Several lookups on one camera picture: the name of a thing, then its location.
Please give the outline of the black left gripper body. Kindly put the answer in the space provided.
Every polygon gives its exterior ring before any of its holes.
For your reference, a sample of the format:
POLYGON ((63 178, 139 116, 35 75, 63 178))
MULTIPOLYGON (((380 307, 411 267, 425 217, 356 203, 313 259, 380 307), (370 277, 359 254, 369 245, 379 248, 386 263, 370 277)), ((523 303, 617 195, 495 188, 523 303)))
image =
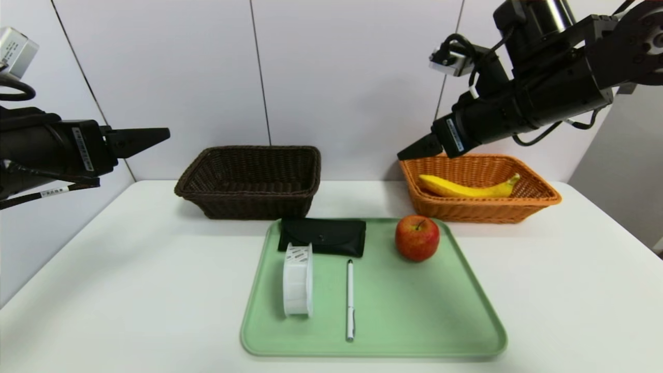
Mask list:
POLYGON ((2 125, 2 168, 8 173, 83 182, 118 164, 93 120, 21 120, 2 125))

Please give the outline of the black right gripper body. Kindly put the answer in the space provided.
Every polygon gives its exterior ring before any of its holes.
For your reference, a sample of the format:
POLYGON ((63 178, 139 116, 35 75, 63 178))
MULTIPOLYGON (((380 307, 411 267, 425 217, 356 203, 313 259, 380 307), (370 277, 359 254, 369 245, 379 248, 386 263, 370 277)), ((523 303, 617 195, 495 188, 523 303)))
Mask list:
POLYGON ((518 134, 523 127, 523 114, 513 100, 486 102, 467 91, 452 106, 451 113, 433 122, 431 130, 443 151, 455 158, 518 134))

